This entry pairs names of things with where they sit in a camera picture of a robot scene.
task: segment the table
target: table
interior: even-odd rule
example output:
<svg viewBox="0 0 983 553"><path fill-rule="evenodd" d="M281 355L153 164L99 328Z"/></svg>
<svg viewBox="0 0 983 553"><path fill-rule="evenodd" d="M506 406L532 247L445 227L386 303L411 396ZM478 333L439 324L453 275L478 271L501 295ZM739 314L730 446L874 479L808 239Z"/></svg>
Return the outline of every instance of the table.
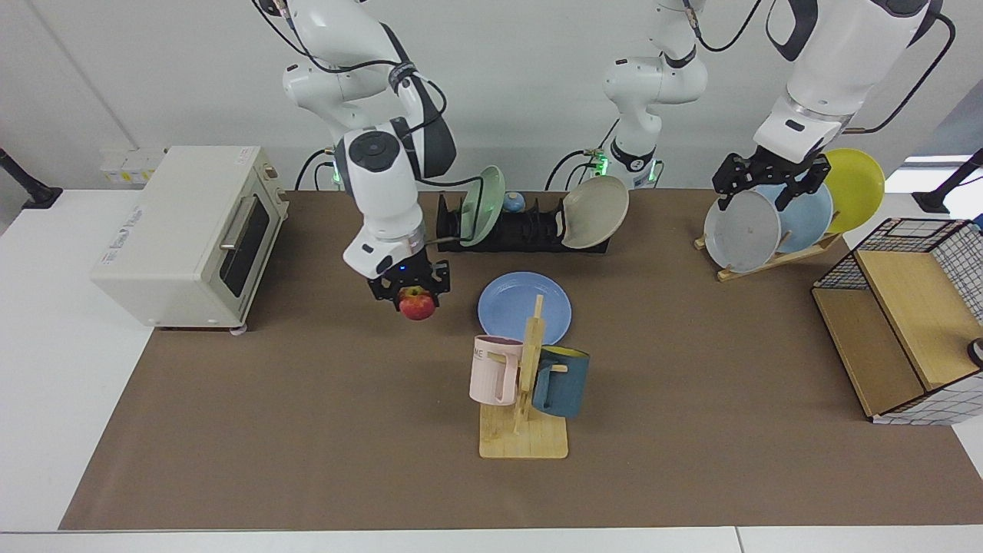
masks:
<svg viewBox="0 0 983 553"><path fill-rule="evenodd" d="M57 527L85 469L106 420L133 370L149 330L101 295L87 280L93 259L114 227L132 207L137 193L128 191L66 192L49 212L21 215L0 237L0 528L4 531L51 532ZM904 198L891 199L892 215L910 215ZM58 347L39 347L38 331L49 334ZM979 467L983 425L977 421L957 429ZM849 539L884 546L931 543L937 551L961 551L978 543L983 527L959 528L742 528L744 551L768 551L789 540L816 544ZM488 536L496 541L524 532L275 532L181 534L39 534L0 535L4 550L164 549L182 544L186 550L265 550L282 544L284 550L304 544L333 544L339 548L377 548L416 539L439 548L472 546ZM570 550L590 550L587 535L610 549L736 551L734 528L662 530L544 530L541 543L564 539ZM862 548L865 551L881 549ZM885 551L902 550L898 547Z"/></svg>

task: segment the red apple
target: red apple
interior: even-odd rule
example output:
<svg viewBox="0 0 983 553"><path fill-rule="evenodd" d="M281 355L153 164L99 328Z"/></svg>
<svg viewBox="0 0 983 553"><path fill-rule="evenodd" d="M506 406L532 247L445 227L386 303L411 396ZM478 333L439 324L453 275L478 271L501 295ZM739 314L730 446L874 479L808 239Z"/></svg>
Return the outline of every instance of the red apple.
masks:
<svg viewBox="0 0 983 553"><path fill-rule="evenodd" d="M399 290L399 312L410 321L423 321L436 311L434 297L421 286Z"/></svg>

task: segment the beige plate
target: beige plate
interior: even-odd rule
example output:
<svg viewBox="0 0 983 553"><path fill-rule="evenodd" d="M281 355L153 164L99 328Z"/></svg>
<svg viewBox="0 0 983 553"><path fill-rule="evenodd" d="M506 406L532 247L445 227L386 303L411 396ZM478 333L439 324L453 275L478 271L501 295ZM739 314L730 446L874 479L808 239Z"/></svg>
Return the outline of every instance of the beige plate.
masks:
<svg viewBox="0 0 983 553"><path fill-rule="evenodd" d="M628 214L628 189L614 177L594 177L563 199L566 234L563 245L593 248L621 227Z"/></svg>

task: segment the black cable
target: black cable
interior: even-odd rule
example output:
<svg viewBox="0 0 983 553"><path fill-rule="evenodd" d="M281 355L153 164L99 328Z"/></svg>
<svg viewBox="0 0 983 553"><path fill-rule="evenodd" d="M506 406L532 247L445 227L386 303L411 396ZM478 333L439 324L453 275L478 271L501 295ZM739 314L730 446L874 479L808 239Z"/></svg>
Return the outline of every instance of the black cable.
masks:
<svg viewBox="0 0 983 553"><path fill-rule="evenodd" d="M331 161L325 161L324 163L321 163L314 168L314 189L317 190L318 192L320 192L320 184L318 183L318 171L320 171L322 167L334 168L334 163Z"/></svg>
<svg viewBox="0 0 983 553"><path fill-rule="evenodd" d="M396 67L397 65L399 65L398 62L394 62L394 61L391 61L391 60L377 59L377 60L372 60L372 61L367 61L367 62L359 63L359 64L353 65L351 67L339 67L338 69L332 69L332 68L329 68L329 67L324 67L311 54L311 51L307 49L307 46L304 45L304 41L301 39L300 34L297 32L297 29L292 24L290 25L290 29L291 29L291 31L294 32L294 36L297 37L297 42L300 44L300 47L298 47L293 42L291 42L290 39L287 38L287 35L284 34L273 23L273 21L269 18L269 15L260 6L259 0L253 0L253 6L256 7L256 9L257 9L258 12L260 12L260 15L262 15L262 18L266 21L266 24L269 25L269 27L271 29L273 29L274 31L276 31L276 33L280 35L280 38L283 38L283 41L284 42L286 42L287 44L290 44L290 47L293 48L295 52L297 52L298 54L300 54L302 56L305 56L306 58L308 58L309 60L311 60L311 63L315 64L315 66L318 69L324 71L325 73L330 73L332 75L340 75L342 73L349 73L349 72L355 71L357 69L362 69L363 67L370 67L370 66L373 66L373 65L391 65L393 67Z"/></svg>
<svg viewBox="0 0 983 553"><path fill-rule="evenodd" d="M471 177L471 178L465 179L465 180L459 180L457 182L433 182L431 180L427 180L427 179L423 179L423 178L418 178L417 179L417 182L422 182L424 184L429 184L431 186L437 186L437 187L440 187L440 188L448 188L448 187L451 187L451 186L460 186L462 184L468 184L469 182L475 182L475 181L478 181L479 182L479 184L478 184L478 203L476 204L476 206L477 206L476 209L480 209L481 206L482 206L482 197L485 195L485 177L483 177L481 175L478 175L476 177ZM473 240L474 237L475 237L475 233L476 232L478 232L478 213L477 212L475 212L474 221L471 223L471 235L470 235L471 237L470 238L467 238L467 239L468 240ZM464 238L464 232L461 232L460 239L461 240L464 240L465 239Z"/></svg>
<svg viewBox="0 0 983 553"><path fill-rule="evenodd" d="M714 48L710 44L707 44L706 40L703 39L703 33L700 31L700 24L696 23L693 31L696 33L697 39L700 40L700 44L703 44L703 47L711 52L723 52L724 50L729 49L737 42L739 38L741 38L741 35L744 34L744 31L747 30L748 24L751 23L752 19L754 19L754 14L757 13L758 8L761 7L761 1L762 0L757 0L754 3L754 6L751 8L751 11L747 14L747 19L744 20L744 24L740 26L740 29L737 31L737 34L734 35L734 38L732 38L730 42L721 46L720 48Z"/></svg>
<svg viewBox="0 0 983 553"><path fill-rule="evenodd" d="M566 186L563 187L563 190L570 190L570 181L573 180L573 174L577 172L577 169L582 168L586 173L587 169L591 168L592 166L594 166L594 164L588 161L587 163L581 163L570 170L570 175L566 177Z"/></svg>
<svg viewBox="0 0 983 553"><path fill-rule="evenodd" d="M304 45L304 41L301 39L300 33L297 32L297 28L295 28L293 26L290 26L290 28L293 30L294 36L297 37L297 42L301 45L301 49L304 50L301 53L304 54L305 56L307 56L307 58L309 60L311 60L311 63L313 63L315 65L315 67L317 67L318 69L324 71L325 73L330 73L331 75L341 75L343 73L350 73L350 72L355 71L357 69L362 69L363 67L370 67L370 66L373 66L373 65L391 65L392 67L396 67L397 65L399 65L399 62L395 62L395 61L392 61L392 60L377 59L377 60L372 60L372 61L366 61L366 62L362 62L362 63L357 63L357 64L352 65L352 66L339 66L338 69L332 69L330 67L324 67L323 65L320 64L320 62L318 62L318 59L316 57L314 57L313 54L311 54L311 50L309 50L307 48L307 46Z"/></svg>
<svg viewBox="0 0 983 553"><path fill-rule="evenodd" d="M620 122L621 122L621 119L615 119L614 120L614 123L611 125L611 128L610 129L607 129L607 134L605 135L604 138L601 139L601 143L598 144L598 150L603 150L605 148L605 143L607 142L607 139L611 138L611 134L614 133L614 128L617 127L617 124L620 123ZM580 181L577 184L582 184L584 182L584 177L586 177L586 176L587 176L587 169L584 169L584 172L580 173Z"/></svg>
<svg viewBox="0 0 983 553"><path fill-rule="evenodd" d="M880 131L881 129L884 129L889 124L891 124L891 122L895 120L895 117L897 117L897 115L901 113L904 107L908 105L908 102L915 96L915 94L918 92L918 89L920 89L921 86L925 84L925 81L927 81L929 76L932 75L932 72L935 71L935 68L939 65L939 63L942 62L942 59L946 57L946 54L949 53L949 49L953 47L953 42L955 42L955 24L953 23L953 20L949 19L944 14L936 14L935 19L941 21L946 27L949 28L949 40L946 41L946 45L942 47L942 51L939 52L939 55L935 57L935 60L932 62L932 65L928 66L928 69L926 69L925 73L922 74L921 79L919 79L918 82L915 83L915 86L911 88L911 91L908 93L908 95L904 97L904 100L902 100L901 103L897 105L895 111L893 111L891 115L889 115L888 118L884 120L883 123L874 127L873 129L865 129L863 127L851 127L843 131L845 135L870 135Z"/></svg>
<svg viewBox="0 0 983 553"><path fill-rule="evenodd" d="M553 171L549 174L549 178L547 179L547 186L544 189L546 192L549 192L549 185L552 184L553 177L556 176L556 173L559 172L559 169L563 166L563 164L569 161L570 159L576 157L577 155L588 155L588 154L583 150L576 150L574 152L565 155L563 159L561 159L559 163L556 164L556 167L553 168Z"/></svg>
<svg viewBox="0 0 983 553"><path fill-rule="evenodd" d="M303 55L307 55L307 54L304 53L303 50L301 50L300 48L298 48L296 44L294 44L293 42L291 42L290 39L287 38L287 35L286 34L284 34L283 32L281 32L280 29L276 25L273 24L273 21L269 18L269 15L267 15L266 14L266 11L264 11L263 8L260 6L260 0L253 0L253 5L256 6L257 11L260 12L260 15L262 15L263 20L266 21L266 24L269 25L269 27L271 29L273 29L274 31L276 31L276 33L280 35L280 38L283 38L283 41L284 42L286 42L287 44L290 44L290 47L293 48L294 51L297 52L298 54L300 54L302 56Z"/></svg>
<svg viewBox="0 0 983 553"><path fill-rule="evenodd" d="M978 180L983 180L983 177L976 177L973 180L967 180L966 182L959 183L959 186L965 186L967 184L972 184Z"/></svg>
<svg viewBox="0 0 983 553"><path fill-rule="evenodd" d="M307 161L304 161L304 166L301 167L301 172L297 173L297 182L294 184L294 191L301 189L301 180L304 179L304 173L307 172L307 168L311 166L311 163L318 158L319 155L327 155L327 150L318 150L308 157Z"/></svg>
<svg viewBox="0 0 983 553"><path fill-rule="evenodd" d="M438 87L436 83L431 81L430 79L424 79L423 77L420 77L420 79L426 83L429 83L431 87L434 87L434 90L437 91L438 94L440 94L440 99L443 101L443 105L437 111L436 115L434 115L430 119L427 119L426 121L423 121L422 123L420 123L415 127L411 127L408 131L406 131L406 133L403 136L399 137L400 140L412 135L413 133L419 131L420 129L424 129L426 127L433 125L433 123L436 123L440 119L440 117L443 117L444 112L447 111L447 95L444 94L443 91L440 89L440 87Z"/></svg>

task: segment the white plate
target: white plate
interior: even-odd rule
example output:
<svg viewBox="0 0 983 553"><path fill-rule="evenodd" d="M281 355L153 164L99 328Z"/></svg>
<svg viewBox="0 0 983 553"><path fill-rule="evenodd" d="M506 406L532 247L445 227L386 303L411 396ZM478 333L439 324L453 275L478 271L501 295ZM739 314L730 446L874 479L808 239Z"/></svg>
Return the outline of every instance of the white plate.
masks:
<svg viewBox="0 0 983 553"><path fill-rule="evenodd" d="M734 273L751 273L772 259L781 241L781 220L775 204L754 190L730 200L722 212L710 208L703 231L707 253L717 265Z"/></svg>

